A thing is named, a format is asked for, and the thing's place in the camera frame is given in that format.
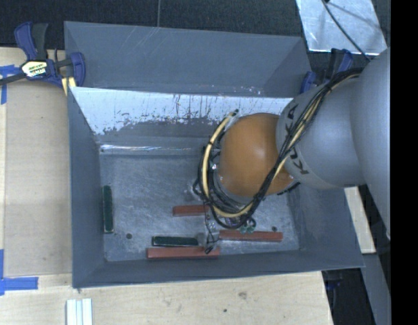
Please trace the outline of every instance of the bin floor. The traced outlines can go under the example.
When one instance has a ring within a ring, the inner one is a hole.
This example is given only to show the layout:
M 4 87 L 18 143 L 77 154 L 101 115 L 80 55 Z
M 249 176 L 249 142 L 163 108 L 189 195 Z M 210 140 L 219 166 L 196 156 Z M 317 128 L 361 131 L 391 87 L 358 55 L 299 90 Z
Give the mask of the bin floor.
M 186 194 L 195 180 L 200 156 L 101 155 L 102 185 L 112 188 L 114 233 L 104 234 L 108 261 L 146 258 L 152 236 L 195 237 L 205 231 L 204 217 L 173 217 L 180 204 L 200 204 Z M 282 242 L 221 241 L 221 254 L 262 253 L 299 248 L 286 196 L 262 202 L 253 218 L 259 231 L 276 228 Z

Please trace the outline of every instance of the black carpet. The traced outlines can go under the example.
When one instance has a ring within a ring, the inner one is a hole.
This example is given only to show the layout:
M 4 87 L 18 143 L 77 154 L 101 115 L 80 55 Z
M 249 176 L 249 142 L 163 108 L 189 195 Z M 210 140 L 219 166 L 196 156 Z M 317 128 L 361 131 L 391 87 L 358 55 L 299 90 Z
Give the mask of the black carpet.
M 391 0 L 372 0 L 390 45 Z M 63 22 L 99 22 L 302 36 L 295 0 L 0 0 L 0 45 L 14 46 L 14 28 L 25 21 L 47 22 L 46 47 L 64 49 Z M 328 66 L 327 53 L 309 53 L 313 70 Z M 354 56 L 355 67 L 366 62 Z M 373 325 L 359 270 L 325 274 L 340 278 L 335 290 L 335 325 Z M 334 301 L 334 293 L 329 292 Z

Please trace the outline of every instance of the wooden stick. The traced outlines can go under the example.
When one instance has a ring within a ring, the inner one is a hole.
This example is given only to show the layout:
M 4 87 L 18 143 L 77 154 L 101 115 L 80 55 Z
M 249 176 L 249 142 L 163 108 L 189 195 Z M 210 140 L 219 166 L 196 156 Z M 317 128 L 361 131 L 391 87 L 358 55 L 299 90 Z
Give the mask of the wooden stick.
M 205 253 L 202 246 L 177 246 L 163 248 L 147 248 L 147 259 L 210 259 L 220 254 L 220 248 L 213 249 L 209 254 Z
M 242 234 L 237 230 L 220 230 L 220 240 L 252 241 L 252 242 L 281 242 L 282 232 L 254 231 L 252 234 Z
M 174 206 L 174 217 L 186 217 L 191 215 L 204 215 L 209 211 L 210 207 L 203 204 L 189 204 L 184 206 Z

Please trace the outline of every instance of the table surface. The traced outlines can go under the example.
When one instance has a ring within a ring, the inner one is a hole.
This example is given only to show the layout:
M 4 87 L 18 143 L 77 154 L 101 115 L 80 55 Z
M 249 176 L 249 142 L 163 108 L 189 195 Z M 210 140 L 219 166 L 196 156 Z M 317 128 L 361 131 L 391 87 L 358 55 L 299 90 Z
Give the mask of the table surface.
M 19 49 L 0 47 L 0 66 L 19 65 L 23 61 L 24 54 Z M 36 88 L 38 91 L 48 90 L 45 83 L 22 82 L 12 84 L 11 89 L 10 85 L 8 86 L 10 100 L 12 93 L 33 90 L 29 88 Z M 7 105 L 0 104 L 0 249 L 5 248 L 6 251 L 8 247 L 12 247 L 12 242 L 18 242 L 18 240 L 21 242 L 24 240 L 27 242 L 49 240 L 62 245 L 62 243 L 58 243 L 60 235 L 63 232 L 65 234 L 68 228 L 57 230 L 53 225 L 48 225 L 51 220 L 54 221 L 51 215 L 46 216 L 43 221 L 40 219 L 41 222 L 38 222 L 38 217 L 36 217 L 35 225 L 47 229 L 30 235 L 26 233 L 25 227 L 32 225 L 32 223 L 27 223 L 25 217 L 21 216 L 18 219 L 14 213 L 6 213 L 11 221 L 9 222 L 9 218 L 4 220 L 6 207 L 15 203 L 16 196 L 9 196 L 5 192 L 5 175 L 8 171 L 6 169 L 6 138 L 8 138 L 6 127 L 9 124 L 6 122 L 6 116 Z M 9 148 L 10 142 L 7 140 L 7 148 Z M 27 166 L 23 162 L 17 164 L 16 167 L 27 170 Z M 362 252 L 374 253 L 373 240 L 357 188 L 346 190 L 346 198 L 352 211 Z M 48 209 L 40 207 L 37 210 L 47 211 Z M 64 244 L 63 247 L 64 250 L 67 249 L 67 244 Z M 47 251 L 52 248 L 53 246 L 44 246 L 42 249 Z M 17 263 L 18 258 L 25 260 L 24 265 L 27 265 L 26 257 L 22 253 L 14 255 L 13 263 Z M 57 265 L 54 258 L 49 259 L 47 266 L 52 266 L 52 271 L 62 272 L 68 269 L 65 263 Z M 95 325 L 333 324 L 320 272 L 83 290 L 71 287 L 70 273 L 50 274 L 45 272 L 39 276 L 38 290 L 12 291 L 0 297 L 0 324 L 65 324 L 64 306 L 66 300 L 88 297 L 93 300 Z

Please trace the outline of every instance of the gray box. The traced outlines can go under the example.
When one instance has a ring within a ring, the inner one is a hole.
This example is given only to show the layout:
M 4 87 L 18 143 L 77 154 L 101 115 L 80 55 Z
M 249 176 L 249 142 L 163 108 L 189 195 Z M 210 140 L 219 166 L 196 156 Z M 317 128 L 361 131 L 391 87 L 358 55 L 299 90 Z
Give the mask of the gray box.
M 68 94 L 73 286 L 231 278 L 363 266 L 343 190 L 299 186 L 254 218 L 281 243 L 221 242 L 210 260 L 148 261 L 159 234 L 195 236 L 204 219 L 172 217 L 201 148 L 229 111 L 279 114 L 309 70 L 297 37 L 67 22 L 66 51 L 87 65 Z M 101 187 L 114 233 L 103 233 Z

